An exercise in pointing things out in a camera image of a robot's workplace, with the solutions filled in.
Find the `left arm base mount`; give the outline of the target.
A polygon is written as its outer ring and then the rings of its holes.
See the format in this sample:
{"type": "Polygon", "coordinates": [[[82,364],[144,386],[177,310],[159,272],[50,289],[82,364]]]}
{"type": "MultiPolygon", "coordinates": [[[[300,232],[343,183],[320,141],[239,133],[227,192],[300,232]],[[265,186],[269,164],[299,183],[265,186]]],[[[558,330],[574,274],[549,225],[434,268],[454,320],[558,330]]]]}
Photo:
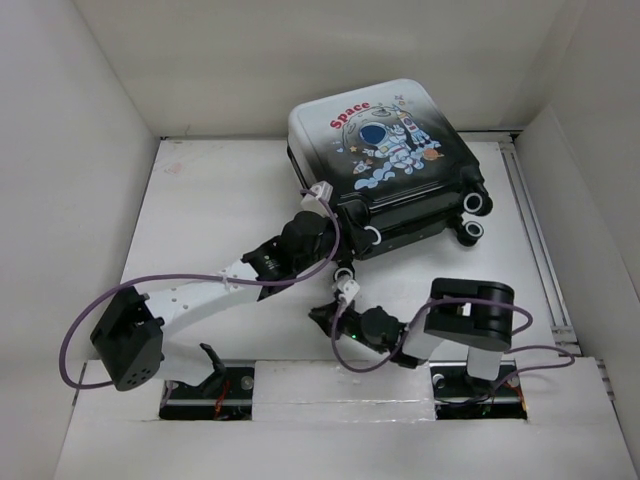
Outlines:
{"type": "Polygon", "coordinates": [[[207,357],[196,379],[167,379],[159,417],[171,421],[250,421],[252,419],[255,362],[222,360],[206,343],[207,357]]]}

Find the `black kids suitcase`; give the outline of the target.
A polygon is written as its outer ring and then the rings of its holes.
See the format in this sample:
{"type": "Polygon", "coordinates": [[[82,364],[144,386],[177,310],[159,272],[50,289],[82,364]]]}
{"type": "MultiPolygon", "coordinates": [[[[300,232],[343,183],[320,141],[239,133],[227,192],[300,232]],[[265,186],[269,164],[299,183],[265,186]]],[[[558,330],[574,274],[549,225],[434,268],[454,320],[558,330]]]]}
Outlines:
{"type": "Polygon", "coordinates": [[[287,154],[304,187],[332,189],[344,261],[364,261],[454,232],[484,234],[493,201],[480,164],[425,88],[396,79],[300,104],[287,154]]]}

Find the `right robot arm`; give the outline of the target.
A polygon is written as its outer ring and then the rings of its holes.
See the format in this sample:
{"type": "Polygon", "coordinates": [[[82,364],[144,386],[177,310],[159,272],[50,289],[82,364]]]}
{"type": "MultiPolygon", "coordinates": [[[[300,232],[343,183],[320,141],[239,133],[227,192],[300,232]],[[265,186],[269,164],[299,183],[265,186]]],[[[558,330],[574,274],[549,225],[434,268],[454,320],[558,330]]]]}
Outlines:
{"type": "Polygon", "coordinates": [[[369,373],[393,363],[415,369],[427,363],[445,341],[467,348],[462,381],[483,394],[499,379],[503,354],[511,348],[515,291],[492,281],[437,278],[426,304],[403,323],[382,307],[362,313],[348,305],[345,291],[332,303],[313,308],[309,318],[325,333],[338,362],[353,373],[369,373]],[[341,356],[337,340],[346,336],[381,354],[371,366],[352,366],[341,356]]]}

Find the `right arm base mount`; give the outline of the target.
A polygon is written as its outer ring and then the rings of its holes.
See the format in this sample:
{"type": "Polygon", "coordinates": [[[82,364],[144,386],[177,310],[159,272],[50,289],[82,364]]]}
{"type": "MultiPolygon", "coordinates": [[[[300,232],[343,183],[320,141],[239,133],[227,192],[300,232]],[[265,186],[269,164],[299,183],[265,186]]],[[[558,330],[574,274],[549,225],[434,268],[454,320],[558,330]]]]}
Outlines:
{"type": "Polygon", "coordinates": [[[464,362],[430,364],[434,411],[437,420],[526,420],[528,417],[519,378],[496,387],[516,371],[514,361],[503,361],[498,378],[471,377],[464,362]]]}

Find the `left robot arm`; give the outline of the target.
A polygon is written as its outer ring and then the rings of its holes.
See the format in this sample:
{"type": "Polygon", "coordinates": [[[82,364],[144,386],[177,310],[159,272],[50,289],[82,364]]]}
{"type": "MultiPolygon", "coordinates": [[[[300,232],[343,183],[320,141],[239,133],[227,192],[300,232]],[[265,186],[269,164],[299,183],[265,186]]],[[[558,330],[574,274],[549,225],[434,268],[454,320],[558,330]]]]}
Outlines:
{"type": "Polygon", "coordinates": [[[331,262],[340,244],[333,214],[301,211],[282,232],[215,275],[175,274],[177,286],[141,293],[121,287],[90,335],[118,391],[153,378],[170,353],[165,340],[230,308],[260,302],[311,278],[331,262]]]}

